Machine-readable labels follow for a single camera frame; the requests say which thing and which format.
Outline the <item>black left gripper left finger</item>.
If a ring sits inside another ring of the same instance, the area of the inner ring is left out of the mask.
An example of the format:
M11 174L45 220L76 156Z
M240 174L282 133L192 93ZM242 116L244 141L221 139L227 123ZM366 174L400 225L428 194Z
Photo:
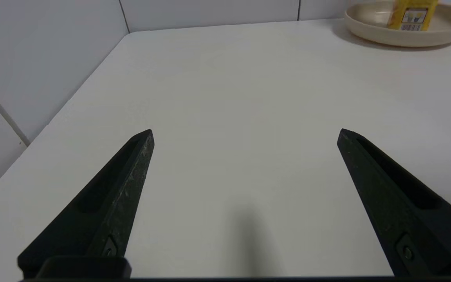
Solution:
M152 159L152 130L132 136L18 256L25 280L121 280Z

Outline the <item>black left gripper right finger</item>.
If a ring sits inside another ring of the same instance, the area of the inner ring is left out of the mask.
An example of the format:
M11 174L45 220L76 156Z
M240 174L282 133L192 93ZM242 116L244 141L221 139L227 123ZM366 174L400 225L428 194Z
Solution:
M364 136L337 147L393 274L451 279L451 204Z

